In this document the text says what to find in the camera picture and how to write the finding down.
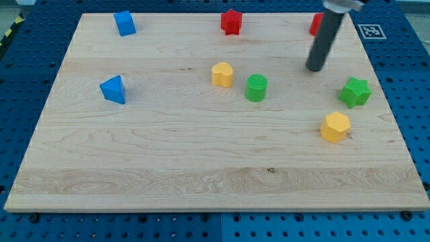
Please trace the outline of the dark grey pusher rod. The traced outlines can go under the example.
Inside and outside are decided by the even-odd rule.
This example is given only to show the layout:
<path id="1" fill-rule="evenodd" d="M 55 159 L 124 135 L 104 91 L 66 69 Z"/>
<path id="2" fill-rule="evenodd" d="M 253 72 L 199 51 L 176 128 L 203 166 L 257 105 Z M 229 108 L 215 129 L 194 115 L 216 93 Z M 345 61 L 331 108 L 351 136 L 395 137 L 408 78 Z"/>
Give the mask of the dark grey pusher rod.
<path id="1" fill-rule="evenodd" d="M 318 72 L 322 70 L 344 15 L 344 13 L 335 13 L 329 9 L 325 10 L 306 61 L 306 67 L 309 71 Z"/>

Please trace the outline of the silver rod mount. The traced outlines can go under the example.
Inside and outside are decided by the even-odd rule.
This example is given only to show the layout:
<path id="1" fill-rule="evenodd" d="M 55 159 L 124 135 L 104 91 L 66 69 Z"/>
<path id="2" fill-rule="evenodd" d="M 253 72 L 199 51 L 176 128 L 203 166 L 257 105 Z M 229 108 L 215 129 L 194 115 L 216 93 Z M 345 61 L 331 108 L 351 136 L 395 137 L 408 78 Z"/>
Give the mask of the silver rod mount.
<path id="1" fill-rule="evenodd" d="M 347 13 L 351 10 L 361 11 L 365 3 L 360 0 L 323 0 L 323 6 L 335 13 Z"/>

